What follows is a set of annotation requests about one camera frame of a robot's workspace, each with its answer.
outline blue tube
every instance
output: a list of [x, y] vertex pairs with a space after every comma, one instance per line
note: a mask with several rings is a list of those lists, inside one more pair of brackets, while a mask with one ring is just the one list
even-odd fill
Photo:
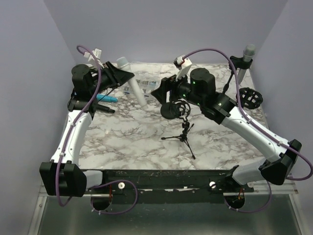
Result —
[[104, 94], [98, 94], [97, 95], [97, 100], [98, 101], [104, 101], [104, 102], [118, 102], [118, 99], [113, 97], [113, 96], [108, 96], [108, 95], [104, 95]]

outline black tripod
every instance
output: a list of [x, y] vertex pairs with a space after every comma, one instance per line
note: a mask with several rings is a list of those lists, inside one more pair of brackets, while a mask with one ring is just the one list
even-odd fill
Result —
[[181, 124], [181, 126], [183, 127], [182, 134], [180, 134], [179, 136], [162, 137], [161, 140], [174, 139], [174, 138], [179, 139], [180, 142], [184, 142], [188, 146], [192, 154], [192, 158], [196, 159], [194, 153], [191, 150], [191, 147], [189, 145], [188, 138], [187, 138], [187, 135], [190, 129], [194, 126], [194, 124], [190, 126], [190, 122], [188, 122], [188, 119], [187, 119], [188, 116], [190, 115], [190, 111], [191, 111], [190, 105], [184, 100], [179, 100], [175, 103], [171, 102], [169, 103], [168, 107], [165, 106], [164, 109], [161, 108], [161, 114], [163, 116], [166, 116], [167, 119], [179, 118], [183, 120], [183, 123]]
[[190, 126], [190, 122], [188, 122], [188, 120], [186, 119], [186, 120], [184, 120], [184, 122], [183, 122], [181, 125], [182, 125], [182, 127], [183, 127], [182, 134], [180, 134], [179, 136], [162, 137], [161, 140], [167, 140], [167, 139], [173, 139], [173, 138], [179, 139], [180, 142], [184, 142], [184, 143], [188, 146], [188, 148], [190, 149], [190, 152], [191, 152], [191, 154], [192, 154], [192, 158], [193, 158], [193, 159], [196, 159], [194, 153], [193, 153], [192, 150], [191, 150], [191, 147], [190, 147], [190, 145], [189, 145], [188, 138], [187, 138], [188, 132], [190, 131], [190, 129], [191, 129], [195, 124], [192, 124], [192, 125]]

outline wall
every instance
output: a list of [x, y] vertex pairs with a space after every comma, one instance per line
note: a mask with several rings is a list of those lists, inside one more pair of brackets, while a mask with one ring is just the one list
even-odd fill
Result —
[[75, 64], [41, 0], [0, 2], [0, 230], [27, 234], [39, 166], [60, 139]]
[[[100, 47], [103, 60], [172, 62], [202, 47], [242, 55], [261, 47], [287, 0], [44, 0], [77, 62], [77, 44]], [[200, 53], [198, 63], [225, 63]]]
[[[313, 161], [313, 1], [289, 0], [257, 53], [252, 68], [256, 88], [271, 130], [303, 143], [302, 153]], [[298, 159], [293, 174], [305, 176], [306, 163]], [[313, 179], [298, 182], [303, 210], [313, 232]]]

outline tripod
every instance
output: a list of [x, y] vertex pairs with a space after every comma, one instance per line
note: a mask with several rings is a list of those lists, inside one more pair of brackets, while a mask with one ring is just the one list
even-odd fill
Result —
[[161, 140], [179, 139], [180, 142], [184, 142], [184, 143], [188, 146], [188, 148], [189, 148], [189, 150], [190, 150], [190, 152], [191, 152], [191, 154], [192, 154], [192, 158], [193, 158], [193, 159], [196, 159], [194, 153], [193, 153], [192, 150], [191, 150], [191, 147], [190, 147], [190, 145], [189, 145], [188, 138], [187, 138], [188, 132], [190, 131], [190, 129], [191, 129], [194, 125], [195, 125], [195, 124], [192, 124], [192, 125], [190, 126], [190, 122], [188, 122], [188, 119], [186, 118], [186, 119], [184, 119], [183, 123], [181, 124], [181, 126], [183, 127], [182, 134], [180, 134], [179, 136], [162, 137]]

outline marble table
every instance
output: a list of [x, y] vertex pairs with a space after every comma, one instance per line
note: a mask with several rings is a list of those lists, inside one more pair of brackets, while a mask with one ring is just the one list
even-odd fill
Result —
[[[162, 79], [177, 73], [172, 64], [131, 64], [132, 71], [141, 77]], [[217, 91], [222, 91], [230, 70], [226, 64], [193, 65], [203, 67], [216, 78]], [[254, 88], [247, 71], [242, 87]], [[235, 99], [234, 79], [227, 94]], [[179, 135], [181, 120], [166, 120], [160, 114], [161, 105], [156, 99], [148, 102], [149, 109], [140, 109], [136, 99], [116, 90], [112, 96], [118, 103], [105, 103], [115, 114], [97, 112], [86, 132], [81, 149], [79, 166], [82, 169], [231, 169], [261, 158], [261, 153], [231, 130], [205, 118], [198, 107], [192, 105], [190, 123], [195, 126], [188, 141], [196, 156], [192, 159], [188, 147], [177, 139], [161, 137]], [[265, 125], [259, 108], [247, 111]]]

